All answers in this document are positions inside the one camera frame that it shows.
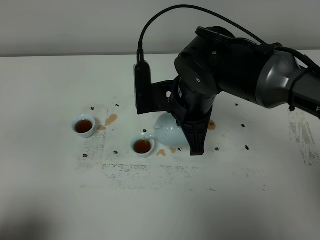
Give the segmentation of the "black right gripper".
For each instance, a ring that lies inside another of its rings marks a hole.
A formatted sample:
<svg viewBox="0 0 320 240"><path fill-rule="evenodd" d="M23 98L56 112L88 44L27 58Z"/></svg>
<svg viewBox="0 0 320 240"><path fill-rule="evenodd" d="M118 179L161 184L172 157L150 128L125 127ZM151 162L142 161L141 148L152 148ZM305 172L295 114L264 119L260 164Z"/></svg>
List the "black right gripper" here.
<svg viewBox="0 0 320 240"><path fill-rule="evenodd" d="M181 123L191 156L204 154L205 140L215 100L215 78L182 78L151 84L153 111L168 112Z"/></svg>

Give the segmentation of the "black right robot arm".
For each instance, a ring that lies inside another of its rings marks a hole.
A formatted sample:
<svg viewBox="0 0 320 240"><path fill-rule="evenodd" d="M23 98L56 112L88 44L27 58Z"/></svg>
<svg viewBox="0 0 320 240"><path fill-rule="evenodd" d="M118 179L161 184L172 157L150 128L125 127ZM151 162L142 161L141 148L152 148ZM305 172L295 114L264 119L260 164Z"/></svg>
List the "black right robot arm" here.
<svg viewBox="0 0 320 240"><path fill-rule="evenodd" d="M278 43L255 44L222 27L199 27L174 62L177 77L153 84L153 112L176 119L193 156L204 153L213 102L226 92L261 107L288 104L320 114L320 72L305 55Z"/></svg>

